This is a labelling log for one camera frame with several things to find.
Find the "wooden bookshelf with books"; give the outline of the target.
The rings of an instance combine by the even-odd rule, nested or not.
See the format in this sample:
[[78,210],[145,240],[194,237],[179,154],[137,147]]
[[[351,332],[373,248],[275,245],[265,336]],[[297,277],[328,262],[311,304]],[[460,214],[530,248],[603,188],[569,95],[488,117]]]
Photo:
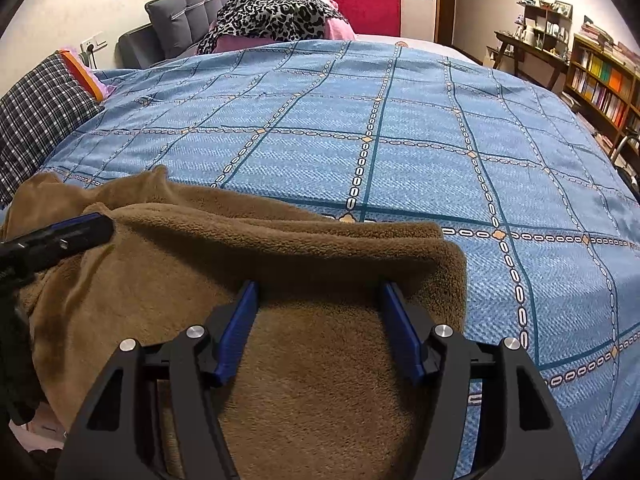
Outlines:
[[585,20],[574,33],[565,91],[608,151],[639,151],[639,55]]

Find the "wooden desk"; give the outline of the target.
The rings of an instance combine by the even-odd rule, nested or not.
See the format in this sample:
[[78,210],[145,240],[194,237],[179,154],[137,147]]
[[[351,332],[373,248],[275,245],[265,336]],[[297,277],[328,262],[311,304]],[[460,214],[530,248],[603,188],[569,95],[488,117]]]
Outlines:
[[[558,81],[561,77],[568,74],[567,62],[562,58],[558,58],[554,54],[533,47],[530,44],[522,40],[518,40],[508,32],[495,31],[496,39],[500,42],[498,51],[495,54],[492,68],[498,70],[501,66],[503,58],[506,56],[506,50],[512,49],[512,74],[515,77],[521,77],[529,82],[538,84],[538,86],[544,87],[547,90],[554,91]],[[535,60],[538,64],[544,64],[550,70],[550,75],[547,82],[541,82],[538,78],[525,70],[525,64],[529,59]]]

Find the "grey tufted headboard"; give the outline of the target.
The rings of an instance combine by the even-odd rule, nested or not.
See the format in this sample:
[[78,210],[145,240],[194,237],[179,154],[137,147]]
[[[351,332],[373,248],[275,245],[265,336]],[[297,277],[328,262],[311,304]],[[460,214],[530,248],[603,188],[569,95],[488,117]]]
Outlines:
[[217,12],[229,0],[151,0],[144,5],[149,24],[125,32],[116,51],[122,67],[144,70],[192,55]]

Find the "white wall socket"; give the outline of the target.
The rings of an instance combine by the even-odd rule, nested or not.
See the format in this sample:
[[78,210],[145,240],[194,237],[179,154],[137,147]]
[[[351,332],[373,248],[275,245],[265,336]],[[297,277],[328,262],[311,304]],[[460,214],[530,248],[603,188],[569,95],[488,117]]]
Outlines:
[[108,42],[103,32],[97,32],[88,39],[81,41],[80,50],[82,53],[96,53],[107,47]]

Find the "white bed sheet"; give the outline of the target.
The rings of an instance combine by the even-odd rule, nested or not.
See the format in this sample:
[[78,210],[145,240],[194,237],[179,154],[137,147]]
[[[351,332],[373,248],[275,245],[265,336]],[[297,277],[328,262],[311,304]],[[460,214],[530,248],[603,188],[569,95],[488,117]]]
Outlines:
[[421,50],[438,54],[442,56],[448,56],[448,58],[456,58],[460,61],[474,63],[475,61],[469,56],[459,52],[458,50],[443,46],[442,44],[436,44],[436,42],[404,38],[404,37],[392,37],[392,36],[380,36],[380,35],[363,35],[357,34],[356,39],[359,41],[375,42],[376,44],[392,44],[393,46],[401,46],[404,48],[410,48],[414,50]]

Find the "small wooden desk shelf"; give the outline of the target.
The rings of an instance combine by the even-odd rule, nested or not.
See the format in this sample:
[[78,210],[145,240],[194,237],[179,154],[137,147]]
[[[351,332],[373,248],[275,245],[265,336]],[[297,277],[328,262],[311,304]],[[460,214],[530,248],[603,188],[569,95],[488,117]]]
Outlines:
[[573,24],[573,6],[560,0],[518,0],[522,13],[514,37],[557,58],[567,58]]

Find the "dark plaid pillow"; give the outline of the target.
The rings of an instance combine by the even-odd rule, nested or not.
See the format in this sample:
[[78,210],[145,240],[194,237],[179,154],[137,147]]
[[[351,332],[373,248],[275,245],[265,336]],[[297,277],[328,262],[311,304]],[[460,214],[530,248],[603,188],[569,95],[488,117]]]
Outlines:
[[102,112],[55,51],[1,98],[1,205],[66,136]]

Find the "orange edged pillow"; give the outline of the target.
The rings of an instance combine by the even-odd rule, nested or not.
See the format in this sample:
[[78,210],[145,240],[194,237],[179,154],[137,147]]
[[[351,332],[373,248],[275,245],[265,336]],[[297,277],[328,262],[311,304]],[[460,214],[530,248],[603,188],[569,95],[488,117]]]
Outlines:
[[93,70],[81,61],[76,51],[58,49],[58,53],[62,55],[65,66],[80,83],[81,87],[88,91],[98,102],[103,102],[115,91],[114,86],[104,84],[99,80]]

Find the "black office chair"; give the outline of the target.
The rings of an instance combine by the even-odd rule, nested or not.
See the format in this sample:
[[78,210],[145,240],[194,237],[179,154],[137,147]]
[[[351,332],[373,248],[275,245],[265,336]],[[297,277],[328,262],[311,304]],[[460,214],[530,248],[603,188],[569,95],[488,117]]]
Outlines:
[[610,161],[620,177],[639,193],[639,133],[627,129],[610,155]]

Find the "blue checked bedspread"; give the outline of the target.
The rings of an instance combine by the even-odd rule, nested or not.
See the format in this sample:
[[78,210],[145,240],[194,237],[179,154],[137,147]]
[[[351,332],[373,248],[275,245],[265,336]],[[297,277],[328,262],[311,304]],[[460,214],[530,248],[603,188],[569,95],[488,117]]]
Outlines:
[[104,112],[44,162],[92,188],[172,180],[350,221],[433,221],[465,253],[465,333],[514,336],[582,471],[639,404],[639,205],[553,93],[458,58],[301,41],[104,70]]

